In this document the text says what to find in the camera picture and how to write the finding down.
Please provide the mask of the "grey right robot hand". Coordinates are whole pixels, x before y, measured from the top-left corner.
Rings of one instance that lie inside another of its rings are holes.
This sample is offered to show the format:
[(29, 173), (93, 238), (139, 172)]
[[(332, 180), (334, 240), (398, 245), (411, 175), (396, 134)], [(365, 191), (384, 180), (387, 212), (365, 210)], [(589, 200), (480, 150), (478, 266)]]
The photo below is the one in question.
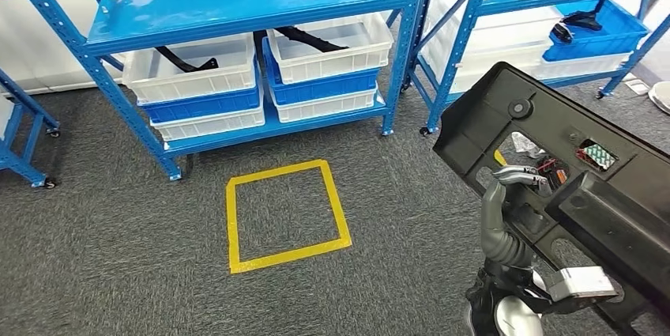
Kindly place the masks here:
[(531, 166), (506, 165), (492, 173), (492, 182), (482, 197), (480, 211), (480, 245), (487, 259), (505, 266), (527, 268), (533, 253), (517, 236), (508, 232), (503, 221), (506, 187), (516, 183), (535, 187), (540, 195), (549, 196), (548, 179)]

